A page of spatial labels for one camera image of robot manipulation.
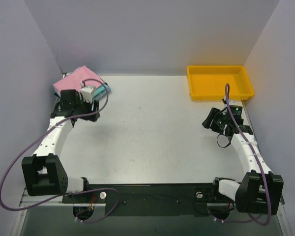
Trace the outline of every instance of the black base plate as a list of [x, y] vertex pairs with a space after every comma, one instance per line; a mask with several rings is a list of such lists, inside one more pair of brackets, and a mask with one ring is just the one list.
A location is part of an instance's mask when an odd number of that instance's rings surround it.
[[[114, 188], [119, 191], [119, 204], [110, 216], [208, 216], [207, 204], [225, 203], [230, 199], [217, 193], [212, 183], [95, 185], [88, 189]], [[105, 213], [116, 203], [118, 195], [108, 191]], [[90, 203], [92, 195], [64, 196], [63, 203]]]

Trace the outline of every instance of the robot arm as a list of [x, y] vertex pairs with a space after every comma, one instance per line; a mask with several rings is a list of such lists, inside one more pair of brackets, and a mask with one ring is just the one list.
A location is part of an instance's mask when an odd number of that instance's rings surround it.
[[[93, 101], [96, 88], [85, 86], [76, 90], [61, 91], [60, 101], [55, 105], [48, 129], [67, 117], [84, 115], [98, 110], [98, 102]], [[99, 114], [83, 119], [95, 122]], [[57, 125], [40, 143], [32, 156], [24, 157], [22, 169], [30, 196], [56, 195], [80, 192], [84, 189], [84, 178], [69, 177], [59, 156], [66, 137], [73, 129], [76, 119], [69, 119]]]
[[241, 130], [245, 133], [248, 142], [244, 140], [238, 132], [232, 121], [229, 111], [224, 108], [219, 110], [212, 108], [208, 117], [203, 122], [204, 128], [211, 129], [221, 135], [228, 137], [230, 144], [235, 148], [240, 162], [246, 173], [241, 183], [233, 179], [215, 178], [214, 184], [217, 186], [218, 193], [232, 199], [239, 212], [248, 213], [267, 213], [267, 202], [264, 184], [261, 176], [261, 170], [257, 164], [255, 154], [253, 154], [248, 144], [251, 144], [261, 163], [261, 167], [267, 179], [268, 190], [270, 194], [271, 213], [277, 213], [280, 198], [283, 189], [283, 179], [280, 175], [274, 175], [272, 170], [266, 165], [260, 152], [258, 144], [255, 141], [253, 132], [248, 125], [243, 125], [241, 118], [242, 107], [234, 105], [233, 101], [229, 102], [233, 116], [239, 124]]

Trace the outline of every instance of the white arm segment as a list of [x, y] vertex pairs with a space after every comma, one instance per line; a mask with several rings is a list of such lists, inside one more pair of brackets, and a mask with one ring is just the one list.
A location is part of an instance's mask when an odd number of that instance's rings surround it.
[[[255, 137], [248, 133], [245, 133], [246, 138], [249, 140], [249, 143], [252, 144], [258, 159], [260, 160], [262, 169], [265, 174], [271, 172], [271, 169], [266, 165], [264, 159], [261, 157], [260, 152], [257, 147], [257, 142]], [[251, 172], [252, 170], [257, 173], [261, 173], [260, 168], [257, 164], [255, 156], [253, 155], [248, 143], [243, 139], [241, 134], [234, 134], [232, 138], [232, 146], [236, 149], [239, 159], [241, 161], [244, 172]], [[235, 201], [236, 192], [239, 188], [239, 183], [234, 180], [222, 179], [219, 181], [218, 191], [220, 194], [223, 194], [226, 197], [229, 197]]]
[[220, 194], [235, 201], [235, 195], [239, 188], [239, 183], [229, 179], [222, 179], [218, 183], [218, 191]]
[[[245, 136], [249, 140], [249, 143], [252, 144], [258, 159], [260, 160], [261, 166], [265, 174], [268, 172], [271, 172], [271, 169], [266, 165], [264, 159], [260, 155], [260, 152], [258, 150], [258, 144], [255, 141], [254, 135], [250, 135], [248, 133], [245, 133]], [[244, 140], [241, 134], [234, 134], [232, 138], [232, 146], [236, 149], [236, 152], [239, 155], [239, 159], [241, 161], [241, 165], [244, 169], [244, 172], [251, 172], [252, 170], [256, 171], [257, 173], [261, 173], [260, 168], [257, 164], [257, 161], [255, 159], [255, 156], [253, 155], [248, 143]]]
[[[63, 120], [65, 117], [51, 118], [49, 127], [53, 127], [57, 122]], [[72, 130], [73, 126], [71, 120], [67, 120], [61, 125], [58, 125], [52, 132], [50, 132], [41, 142], [38, 149], [34, 152], [36, 156], [48, 156], [49, 153], [57, 155], [60, 158], [60, 153], [68, 134]], [[47, 169], [44, 168], [42, 173], [47, 173]], [[83, 179], [78, 177], [68, 176], [68, 187], [66, 193], [81, 192], [83, 191]]]
[[[51, 118], [49, 121], [48, 130], [64, 118], [65, 117]], [[34, 154], [37, 156], [48, 156], [49, 153], [52, 153], [54, 155], [60, 156], [64, 141], [66, 140], [72, 128], [71, 120], [67, 120], [61, 125], [58, 125], [43, 139]]]

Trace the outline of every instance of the folded towel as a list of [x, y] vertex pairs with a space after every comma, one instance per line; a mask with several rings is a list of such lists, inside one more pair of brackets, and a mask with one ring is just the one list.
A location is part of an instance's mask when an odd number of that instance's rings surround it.
[[[67, 75], [63, 79], [54, 83], [54, 88], [58, 93], [60, 93], [61, 90], [66, 89], [75, 89], [76, 91], [80, 91], [81, 81], [86, 79], [97, 79], [104, 83], [104, 81], [98, 75], [96, 75], [93, 71], [91, 71], [84, 65], [82, 67], [77, 68], [70, 75]], [[99, 88], [101, 86], [101, 84], [96, 81], [86, 81], [85, 85], [96, 86], [96, 88]]]
[[[98, 75], [88, 69], [85, 65], [77, 68], [71, 74], [65, 76], [63, 79], [54, 83], [56, 95], [60, 97], [61, 90], [75, 89], [76, 91], [81, 90], [81, 82], [86, 79], [97, 79], [102, 83], [105, 83]], [[93, 95], [93, 100], [98, 100], [106, 94], [104, 87], [97, 81], [86, 81], [85, 85], [96, 86], [96, 93]], [[111, 88], [105, 83], [105, 87], [108, 92]]]

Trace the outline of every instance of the screw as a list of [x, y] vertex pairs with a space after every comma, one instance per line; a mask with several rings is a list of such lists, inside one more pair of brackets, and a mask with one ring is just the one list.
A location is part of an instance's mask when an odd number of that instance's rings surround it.
[[106, 198], [106, 193], [105, 192], [101, 192], [99, 194], [100, 199], [105, 199]]
[[196, 192], [196, 198], [201, 199], [203, 194], [201, 192]]

